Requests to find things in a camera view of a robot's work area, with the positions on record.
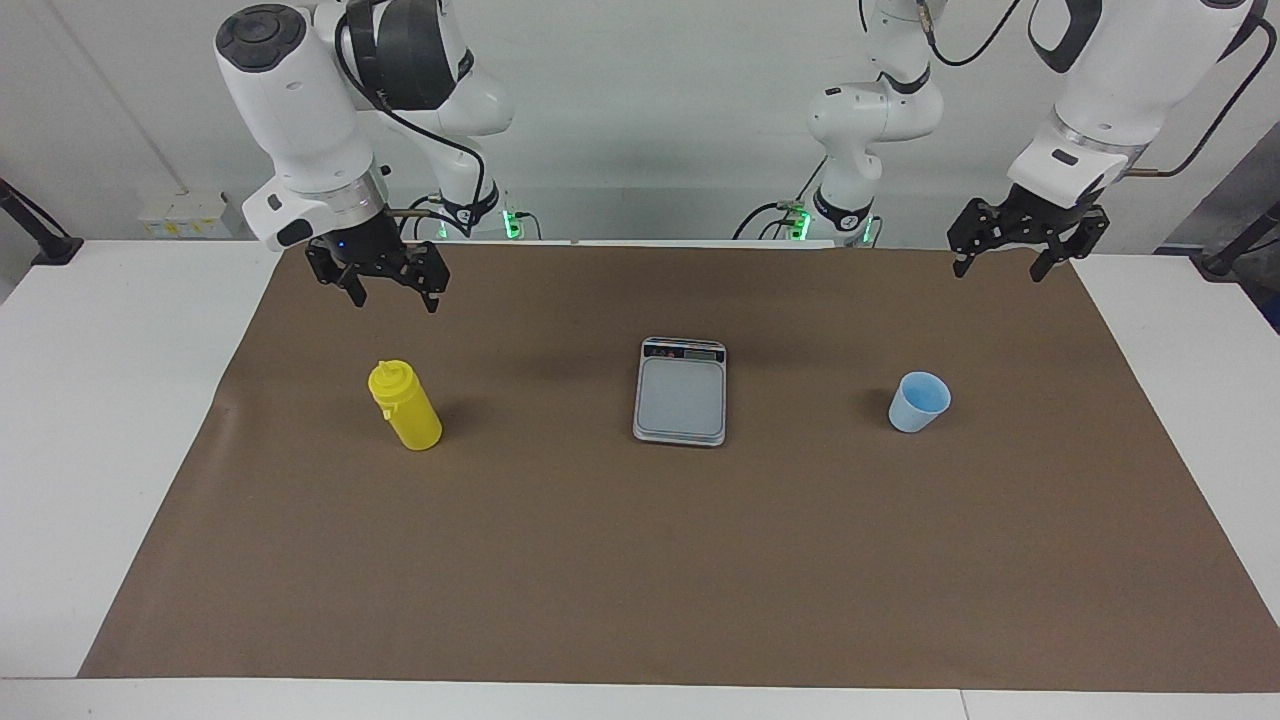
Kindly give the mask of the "yellow seasoning squeeze bottle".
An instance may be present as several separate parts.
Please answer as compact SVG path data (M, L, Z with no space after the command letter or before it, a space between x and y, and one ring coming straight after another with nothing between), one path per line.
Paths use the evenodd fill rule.
M442 420L410 364L379 361L369 373L367 389L406 448L425 451L440 442Z

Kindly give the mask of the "light blue plastic cup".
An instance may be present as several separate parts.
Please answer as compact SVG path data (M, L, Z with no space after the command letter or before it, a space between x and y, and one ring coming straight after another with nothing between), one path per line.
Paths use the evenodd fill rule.
M928 372L905 374L893 393L887 418L902 433L918 433L946 413L952 402L948 386Z

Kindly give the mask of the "silver digital kitchen scale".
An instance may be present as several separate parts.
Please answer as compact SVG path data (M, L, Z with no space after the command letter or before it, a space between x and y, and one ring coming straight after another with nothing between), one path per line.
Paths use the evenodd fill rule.
M721 342L646 337L637 365L635 439L721 447L727 434L727 360Z

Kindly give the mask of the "black table clamp stand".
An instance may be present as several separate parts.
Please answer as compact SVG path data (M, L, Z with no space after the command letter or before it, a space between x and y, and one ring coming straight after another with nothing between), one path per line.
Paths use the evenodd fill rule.
M47 210L0 176L4 210L38 245L32 266L64 266L83 249L84 240L69 233Z
M1265 210L1222 249L1216 252L1202 254L1198 258L1198 268L1211 279L1230 275L1238 259L1248 252L1262 249L1265 246L1262 242L1263 237L1277 227L1280 227L1280 200Z

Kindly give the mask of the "brown paper table mat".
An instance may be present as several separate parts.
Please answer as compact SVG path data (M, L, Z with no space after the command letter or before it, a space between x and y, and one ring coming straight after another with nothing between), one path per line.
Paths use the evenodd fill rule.
M452 246L438 313L287 254L82 676L1280 692L1280 626L1069 266ZM632 433L721 342L721 447ZM412 366L406 448L367 388ZM890 425L900 379L950 409Z

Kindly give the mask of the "white wall socket box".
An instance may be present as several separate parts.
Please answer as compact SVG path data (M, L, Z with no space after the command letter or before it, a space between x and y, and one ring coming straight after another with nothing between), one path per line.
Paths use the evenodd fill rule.
M142 199L137 220L154 238L230 240L229 209L227 196L218 191L152 195Z

